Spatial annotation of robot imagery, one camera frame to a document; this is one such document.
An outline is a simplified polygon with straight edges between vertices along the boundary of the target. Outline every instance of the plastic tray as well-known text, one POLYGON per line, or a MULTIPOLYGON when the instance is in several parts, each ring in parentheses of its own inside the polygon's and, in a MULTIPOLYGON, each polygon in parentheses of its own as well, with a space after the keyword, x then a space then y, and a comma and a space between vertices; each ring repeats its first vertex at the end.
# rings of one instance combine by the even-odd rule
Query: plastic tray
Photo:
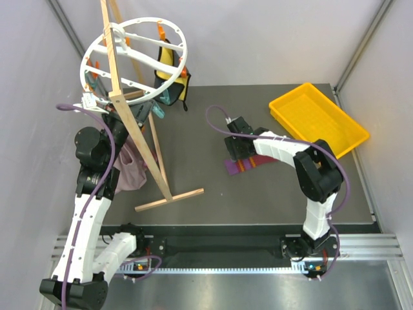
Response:
POLYGON ((370 134, 313 84, 305 83, 273 100, 271 115, 296 139, 327 141, 337 158, 370 134))

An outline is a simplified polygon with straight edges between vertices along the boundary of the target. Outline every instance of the pink cloth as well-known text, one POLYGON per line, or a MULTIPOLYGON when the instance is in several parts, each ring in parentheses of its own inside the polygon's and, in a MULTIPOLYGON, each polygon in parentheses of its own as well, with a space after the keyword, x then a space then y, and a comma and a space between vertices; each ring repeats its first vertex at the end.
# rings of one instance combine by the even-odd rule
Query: pink cloth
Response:
POLYGON ((114 166, 121 172, 115 194, 140 189, 146 183, 145 162, 130 136, 126 139, 114 166))

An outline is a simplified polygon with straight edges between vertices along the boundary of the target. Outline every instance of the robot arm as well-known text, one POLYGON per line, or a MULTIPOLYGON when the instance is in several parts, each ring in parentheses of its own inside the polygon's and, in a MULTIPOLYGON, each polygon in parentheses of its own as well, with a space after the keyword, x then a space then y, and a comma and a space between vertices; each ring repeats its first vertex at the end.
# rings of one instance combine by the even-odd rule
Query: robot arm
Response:
MULTIPOLYGON (((146 101, 131 107, 139 126, 147 119, 152 106, 152 102, 146 101)), ((83 108, 91 110, 85 104, 83 108)), ((116 158, 128 137, 128 131, 114 111, 105 112, 103 121, 114 137, 116 158)), ((107 133, 94 127, 81 129, 76 134, 75 145, 76 157, 81 163, 81 168, 77 177, 72 224, 60 261, 52 277, 42 280, 39 290, 50 301, 61 305, 61 292, 66 268, 69 265, 66 285, 67 306, 75 309, 98 310, 105 302, 108 285, 113 275, 128 256, 140 255, 141 244, 137 244, 138 237, 133 234, 117 233, 106 249, 95 258, 97 239, 103 218, 114 198, 119 171, 112 167, 105 182, 90 200, 86 212, 81 217, 86 201, 90 199, 92 191, 108 167, 111 148, 107 133), (76 246, 74 246, 74 236, 77 236, 76 246), (72 261, 68 264, 71 250, 73 250, 72 261)))
MULTIPOLYGON (((260 136, 269 136, 281 139, 255 139, 254 147, 258 155, 270 156, 279 161, 289 164, 291 167, 297 169, 296 162, 302 166, 300 155, 302 153, 308 155, 305 151, 308 149, 307 145, 301 143, 291 143, 282 140, 282 136, 278 136, 270 131, 262 133, 260 136)), ((305 184, 303 178, 300 178, 301 189, 305 190, 306 186, 313 186, 312 184, 305 184)), ((333 202, 336 199, 337 192, 331 193, 325 199, 322 197, 316 198, 317 201, 310 199, 310 194, 307 196, 307 215, 304 221, 303 230, 312 240, 322 238, 330 230, 327 223, 327 214, 332 210, 333 202)))
MULTIPOLYGON (((308 253, 316 252, 329 237, 330 226, 327 216, 332 210, 333 202, 343 182, 337 166, 325 154, 313 147, 283 141, 282 136, 264 128, 252 130, 242 117, 227 120, 227 123, 230 132, 266 137, 263 139, 235 136, 225 138, 232 160, 243 160, 258 154, 270 156, 295 168, 301 190, 307 197, 307 215, 301 237, 307 244, 308 253)), ((315 144, 333 154, 327 142, 317 140, 315 144)))

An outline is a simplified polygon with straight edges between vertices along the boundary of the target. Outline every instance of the white ring frame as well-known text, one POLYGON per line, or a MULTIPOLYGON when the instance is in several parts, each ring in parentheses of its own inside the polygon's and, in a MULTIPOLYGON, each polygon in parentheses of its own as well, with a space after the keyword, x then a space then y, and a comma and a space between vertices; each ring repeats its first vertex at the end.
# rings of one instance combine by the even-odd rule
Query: white ring frame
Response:
MULTIPOLYGON (((132 59, 135 59, 137 61, 140 61, 142 63, 145 63, 146 65, 151 66, 155 70, 159 70, 162 72, 165 72, 167 74, 170 74, 170 78, 165 81, 159 88, 153 88, 146 86, 144 84, 140 84, 135 81, 130 81, 129 79, 124 79, 120 78, 121 83, 128 85, 129 87, 135 87, 140 90, 143 90, 145 92, 145 95, 133 99, 133 100, 127 100, 126 102, 129 105, 134 105, 136 103, 144 102, 149 99, 152 99, 153 97, 156 97, 159 94, 162 94, 162 92, 167 89, 182 73, 182 70, 185 67, 186 59, 188 56, 188 48, 186 46, 186 40, 185 36, 183 35, 181 29, 175 25, 174 23, 167 21, 166 19, 161 19, 161 18, 156 18, 156 17, 140 17, 137 19, 131 19, 129 21, 124 21, 121 24, 115 24, 111 23, 112 28, 114 29, 114 39, 116 40, 116 43, 120 43, 120 46, 116 45, 116 52, 118 55, 123 55, 123 56, 128 56, 132 59), (166 25, 169 26, 170 28, 174 29, 176 34, 180 37, 181 42, 178 45, 175 44, 170 44, 162 40, 156 40, 156 39, 150 39, 148 37, 143 37, 139 36, 137 34, 131 34, 128 32, 125 32, 124 28, 130 25, 134 24, 140 24, 140 23, 160 23, 161 25, 166 25), (125 37, 129 37, 131 40, 136 40, 136 41, 142 41, 142 42, 147 42, 147 43, 153 43, 155 45, 158 45, 160 47, 166 47, 170 48, 172 50, 175 50, 177 52, 181 52, 182 56, 180 57, 181 62, 179 63, 178 67, 173 67, 169 65, 165 65, 163 63, 160 63, 158 60, 155 60, 149 56, 147 56, 144 53, 138 52, 137 50, 131 49, 129 46, 126 46, 126 44, 122 44, 125 42, 125 37, 119 37, 119 34, 122 34, 123 32, 120 30, 120 28, 123 29, 125 33, 125 37)), ((87 64, 88 60, 90 59, 90 55, 92 52, 98 52, 101 54, 106 54, 107 55, 107 48, 103 45, 100 45, 99 43, 102 42, 104 39, 104 35, 100 35, 95 41, 92 42, 92 44, 89 46, 87 49, 85 55, 83 56, 81 65, 80 65, 80 82, 82 84, 82 87, 85 91, 90 92, 91 90, 86 84, 86 79, 85 79, 85 74, 92 72, 96 73, 102 78, 110 78, 110 73, 105 72, 99 69, 96 69, 94 67, 91 67, 87 64)), ((110 103, 110 101, 106 100, 105 98, 102 97, 97 97, 94 94, 94 98, 96 101, 107 105, 110 103)))

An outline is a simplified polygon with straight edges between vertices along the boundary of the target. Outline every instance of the wooden stick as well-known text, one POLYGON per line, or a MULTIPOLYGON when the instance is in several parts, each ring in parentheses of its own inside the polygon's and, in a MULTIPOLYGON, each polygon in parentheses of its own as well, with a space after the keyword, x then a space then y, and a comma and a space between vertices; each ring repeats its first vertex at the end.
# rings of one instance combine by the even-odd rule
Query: wooden stick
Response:
MULTIPOLYGON (((118 23, 118 24, 122 23, 123 22, 122 15, 121 15, 121 12, 119 11, 119 7, 117 6, 116 0, 109 0, 109 5, 112 8, 112 12, 114 14, 116 23, 118 23)), ((139 79, 139 82, 144 83, 143 77, 141 75, 141 71, 140 71, 140 68, 139 68, 139 63, 137 61, 135 61, 134 59, 131 59, 131 60, 132 60, 133 66, 134 66, 136 76, 139 79)), ((130 98, 132 98, 132 96, 133 96, 132 93, 125 94, 126 99, 130 99, 130 98)), ((165 165, 163 163, 163 157, 162 157, 162 153, 161 153, 161 147, 160 147, 159 140, 158 140, 158 137, 157 137, 154 117, 152 116, 152 113, 149 114, 149 125, 150 125, 150 131, 152 132, 152 138, 154 139, 157 162, 159 163, 159 168, 161 169, 162 177, 163 177, 165 183, 168 184, 168 179, 166 178, 166 172, 165 172, 165 165)))
POLYGON ((152 112, 149 114, 149 125, 150 125, 150 131, 152 131, 152 138, 154 139, 154 145, 155 145, 155 150, 156 150, 157 162, 159 164, 159 169, 161 170, 162 178, 164 179, 165 183, 168 184, 168 179, 166 178, 166 172, 165 172, 165 164, 163 163, 161 146, 159 145, 159 140, 157 139, 155 121, 154 121, 152 112))
POLYGON ((162 199, 162 200, 146 203, 144 205, 140 205, 138 207, 135 207, 135 211, 140 212, 140 211, 152 209, 152 208, 155 208, 155 207, 159 207, 160 205, 164 205, 166 203, 176 202, 178 200, 182 200, 182 199, 185 199, 185 198, 197 196, 197 195, 200 195, 200 194, 203 194, 203 193, 204 193, 204 189, 196 189, 192 192, 186 192, 184 194, 173 196, 172 200, 170 200, 170 201, 168 201, 166 199, 162 199))
MULTIPOLYGON (((114 14, 116 23, 120 24, 123 22, 123 18, 121 15, 121 11, 119 11, 119 7, 117 6, 116 0, 109 0, 109 5, 112 9, 112 12, 114 14)), ((139 63, 135 60, 135 59, 130 59, 132 61, 132 66, 134 66, 134 70, 136 73, 136 76, 139 80, 140 83, 145 84, 145 79, 142 75, 142 71, 141 68, 139 67, 139 63)))
POLYGON ((172 195, 170 193, 169 187, 164 181, 161 172, 157 166, 157 163, 146 144, 146 141, 142 135, 141 130, 139 129, 136 120, 126 103, 126 99, 123 96, 123 91, 121 88, 121 82, 118 75, 117 63, 116 63, 116 49, 114 48, 114 37, 113 30, 110 28, 109 24, 109 14, 108 8, 106 5, 106 0, 101 0, 102 7, 102 16, 103 24, 105 31, 106 47, 108 49, 108 58, 109 58, 109 68, 110 76, 112 81, 112 91, 109 93, 109 98, 115 106, 116 112, 119 114, 123 124, 129 132, 130 137, 136 144, 137 149, 142 155, 143 160, 150 173, 152 173, 157 185, 161 189, 163 196, 167 201, 172 200, 172 195))

